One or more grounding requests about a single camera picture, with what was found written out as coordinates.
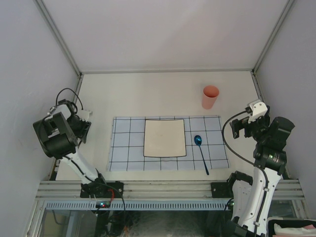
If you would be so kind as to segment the light blue checked placemat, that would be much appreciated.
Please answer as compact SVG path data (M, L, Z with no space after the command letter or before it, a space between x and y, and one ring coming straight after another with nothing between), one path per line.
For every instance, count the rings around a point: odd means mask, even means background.
M185 125L185 157L150 158L144 156L146 120L183 119ZM115 117L107 170L108 171L188 171L203 170L204 164L194 137L202 138L202 152L207 168L229 168L225 145L221 135L219 116L164 116Z

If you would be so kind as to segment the blue metal spoon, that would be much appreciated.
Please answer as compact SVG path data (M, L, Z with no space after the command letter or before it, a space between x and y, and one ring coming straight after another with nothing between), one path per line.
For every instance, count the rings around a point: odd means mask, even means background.
M194 137L194 143L199 147L199 150L200 150L201 157L202 157L202 160L203 160L203 164L204 164L204 168L205 168L206 175L209 175L209 171L208 171L208 168L207 168L207 165L206 165L206 161L205 161L205 158L204 158L204 155L203 155L203 152L202 152L202 148L201 148L201 145L202 145L202 138L201 138L200 135L196 135L196 136Z

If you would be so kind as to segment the pink plastic cup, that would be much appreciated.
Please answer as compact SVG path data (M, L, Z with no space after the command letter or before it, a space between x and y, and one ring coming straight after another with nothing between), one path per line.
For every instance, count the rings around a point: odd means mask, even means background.
M208 85L203 89L202 107L209 110L213 107L219 96L219 89L216 86Z

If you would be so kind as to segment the white square plate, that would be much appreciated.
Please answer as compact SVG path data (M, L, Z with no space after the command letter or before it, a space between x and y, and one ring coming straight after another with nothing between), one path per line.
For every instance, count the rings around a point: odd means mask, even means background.
M146 120L144 156L150 158L185 157L186 138L183 119Z

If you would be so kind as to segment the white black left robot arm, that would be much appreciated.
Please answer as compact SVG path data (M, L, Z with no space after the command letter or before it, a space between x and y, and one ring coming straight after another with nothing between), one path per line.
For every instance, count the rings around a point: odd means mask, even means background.
M63 99L48 114L33 123L44 153L66 163L81 180L81 196L104 197L108 192L102 174L84 158L79 147L86 143L91 127L91 112L79 110L74 102Z

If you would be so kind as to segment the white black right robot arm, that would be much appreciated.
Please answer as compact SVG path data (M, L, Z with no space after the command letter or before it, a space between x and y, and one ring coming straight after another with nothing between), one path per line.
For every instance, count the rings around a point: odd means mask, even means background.
M225 237L264 237L267 234L267 218L274 191L281 180L287 163L286 140L295 125L284 117L270 120L269 114L250 121L249 117L237 119L234 115L225 124L232 128L233 137L244 130L246 137L256 142L254 150L254 175L250 177L235 172L236 179L227 184L227 192L233 196L234 208L231 220L223 228Z

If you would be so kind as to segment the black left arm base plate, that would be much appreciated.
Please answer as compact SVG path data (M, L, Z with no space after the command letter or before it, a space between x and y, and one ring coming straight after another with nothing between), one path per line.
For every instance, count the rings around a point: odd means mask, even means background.
M124 183L115 181L104 184L92 182L81 184L81 198L119 198L123 194Z

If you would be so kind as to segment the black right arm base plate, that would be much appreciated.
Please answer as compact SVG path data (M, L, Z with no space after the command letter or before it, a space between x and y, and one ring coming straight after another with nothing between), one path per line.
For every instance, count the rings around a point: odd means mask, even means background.
M227 182L212 182L211 193L213 198L232 198L233 191Z

